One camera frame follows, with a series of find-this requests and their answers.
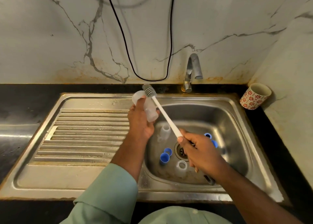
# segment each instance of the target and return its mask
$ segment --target person's left hand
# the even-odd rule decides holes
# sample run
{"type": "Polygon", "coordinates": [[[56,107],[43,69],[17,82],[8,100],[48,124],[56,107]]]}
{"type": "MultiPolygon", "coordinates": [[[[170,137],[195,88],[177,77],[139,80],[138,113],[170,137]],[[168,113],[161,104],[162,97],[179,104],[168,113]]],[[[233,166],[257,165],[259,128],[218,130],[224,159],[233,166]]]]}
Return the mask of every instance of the person's left hand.
{"type": "Polygon", "coordinates": [[[129,134],[135,139],[147,142],[154,132],[154,122],[147,121],[147,115],[143,108],[146,97],[142,97],[137,101],[137,105],[132,105],[128,112],[129,134]]]}

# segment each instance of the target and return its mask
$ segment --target faucet spout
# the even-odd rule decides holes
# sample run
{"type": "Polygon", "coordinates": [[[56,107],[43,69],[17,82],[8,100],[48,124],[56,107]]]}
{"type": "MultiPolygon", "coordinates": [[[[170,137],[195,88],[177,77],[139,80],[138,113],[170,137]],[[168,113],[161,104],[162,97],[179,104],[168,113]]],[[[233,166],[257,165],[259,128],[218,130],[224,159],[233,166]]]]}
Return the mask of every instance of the faucet spout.
{"type": "Polygon", "coordinates": [[[194,72],[195,79],[203,79],[199,57],[195,53],[191,54],[188,59],[186,75],[182,87],[183,92],[189,93],[192,91],[190,82],[192,72],[194,72]]]}

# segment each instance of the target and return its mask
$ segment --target brush head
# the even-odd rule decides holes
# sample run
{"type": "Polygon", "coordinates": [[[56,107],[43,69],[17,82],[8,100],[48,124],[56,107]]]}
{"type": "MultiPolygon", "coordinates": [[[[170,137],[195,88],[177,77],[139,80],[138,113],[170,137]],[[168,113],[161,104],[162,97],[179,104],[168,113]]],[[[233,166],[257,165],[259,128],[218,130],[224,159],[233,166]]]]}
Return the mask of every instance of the brush head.
{"type": "Polygon", "coordinates": [[[142,88],[145,91],[145,94],[147,95],[147,97],[153,97],[157,95],[157,93],[155,92],[155,90],[150,84],[144,84],[142,88]]]}

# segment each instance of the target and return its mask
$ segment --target white mug with red flowers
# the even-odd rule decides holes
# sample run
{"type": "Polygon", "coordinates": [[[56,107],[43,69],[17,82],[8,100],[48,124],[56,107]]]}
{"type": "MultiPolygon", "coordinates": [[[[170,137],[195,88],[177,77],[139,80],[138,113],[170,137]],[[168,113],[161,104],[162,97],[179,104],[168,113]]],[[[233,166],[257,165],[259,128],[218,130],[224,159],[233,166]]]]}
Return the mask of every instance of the white mug with red flowers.
{"type": "Polygon", "coordinates": [[[253,83],[240,99],[240,104],[248,109],[255,110],[258,108],[270,95],[271,89],[261,83],[253,83]]]}

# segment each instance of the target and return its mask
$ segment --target granite countertop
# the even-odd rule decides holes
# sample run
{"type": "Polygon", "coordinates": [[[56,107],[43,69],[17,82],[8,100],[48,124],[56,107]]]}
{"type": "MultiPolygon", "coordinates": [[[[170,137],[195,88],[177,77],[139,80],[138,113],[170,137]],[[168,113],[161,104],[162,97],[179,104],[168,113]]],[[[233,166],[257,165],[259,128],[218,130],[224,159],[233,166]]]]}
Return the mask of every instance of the granite countertop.
{"type": "MultiPolygon", "coordinates": [[[[181,85],[155,84],[157,93],[180,93],[181,85]]],[[[193,93],[236,93],[239,97],[246,85],[193,85],[193,93]]],[[[62,92],[134,93],[138,84],[0,84],[0,181],[9,173],[40,123],[54,106],[62,92]]],[[[255,135],[271,168],[288,196],[282,206],[304,223],[313,219],[313,191],[284,146],[261,108],[246,110],[255,135]]],[[[171,203],[141,203],[135,207],[132,223],[171,203]]],[[[232,223],[245,223],[233,204],[177,204],[214,212],[232,223]]],[[[4,223],[59,223],[73,208],[72,201],[0,201],[4,223]]]]}

